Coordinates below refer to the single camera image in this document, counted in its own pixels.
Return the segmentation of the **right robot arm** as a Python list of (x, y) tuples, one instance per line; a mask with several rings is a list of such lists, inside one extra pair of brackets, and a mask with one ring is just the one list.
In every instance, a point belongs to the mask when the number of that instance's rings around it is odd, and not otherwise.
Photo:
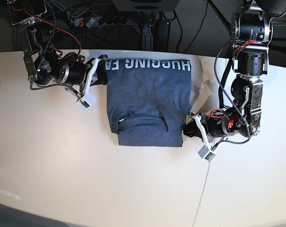
[(106, 85), (106, 55), (86, 60), (81, 51), (63, 52), (56, 48), (56, 35), (76, 36), (57, 25), (56, 12), (49, 0), (9, 0), (12, 25), (21, 39), (23, 60), (31, 90), (64, 87), (76, 95), (84, 87)]

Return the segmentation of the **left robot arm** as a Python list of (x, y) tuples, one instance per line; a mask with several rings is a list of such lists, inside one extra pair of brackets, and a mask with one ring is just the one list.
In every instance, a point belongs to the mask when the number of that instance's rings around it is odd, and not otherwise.
[(286, 14), (286, 0), (242, 0), (228, 24), (232, 54), (219, 83), (219, 108), (185, 125), (188, 137), (226, 138), (236, 133), (250, 139), (259, 132), (262, 75), (268, 73), (273, 22)]

